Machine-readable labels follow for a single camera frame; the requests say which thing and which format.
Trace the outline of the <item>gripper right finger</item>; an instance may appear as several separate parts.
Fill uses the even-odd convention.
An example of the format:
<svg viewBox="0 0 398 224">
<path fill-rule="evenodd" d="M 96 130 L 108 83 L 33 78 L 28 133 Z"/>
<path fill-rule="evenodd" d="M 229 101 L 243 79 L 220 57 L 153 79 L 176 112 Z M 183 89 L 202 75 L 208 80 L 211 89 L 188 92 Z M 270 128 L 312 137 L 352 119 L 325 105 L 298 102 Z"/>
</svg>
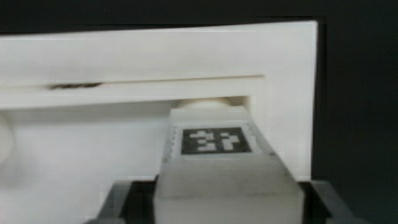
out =
<svg viewBox="0 0 398 224">
<path fill-rule="evenodd" d="M 352 212 L 327 181 L 300 182 L 304 190 L 302 224 L 371 224 Z"/>
</svg>

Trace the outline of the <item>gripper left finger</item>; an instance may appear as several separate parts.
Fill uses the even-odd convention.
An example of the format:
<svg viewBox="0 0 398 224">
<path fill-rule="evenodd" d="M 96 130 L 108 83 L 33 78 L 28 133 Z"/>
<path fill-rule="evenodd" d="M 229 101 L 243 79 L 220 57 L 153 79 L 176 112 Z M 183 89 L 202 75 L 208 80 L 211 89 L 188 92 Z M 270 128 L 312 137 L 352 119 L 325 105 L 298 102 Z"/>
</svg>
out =
<svg viewBox="0 0 398 224">
<path fill-rule="evenodd" d="M 154 180 L 115 183 L 97 216 L 85 224 L 154 224 L 154 186 Z"/>
</svg>

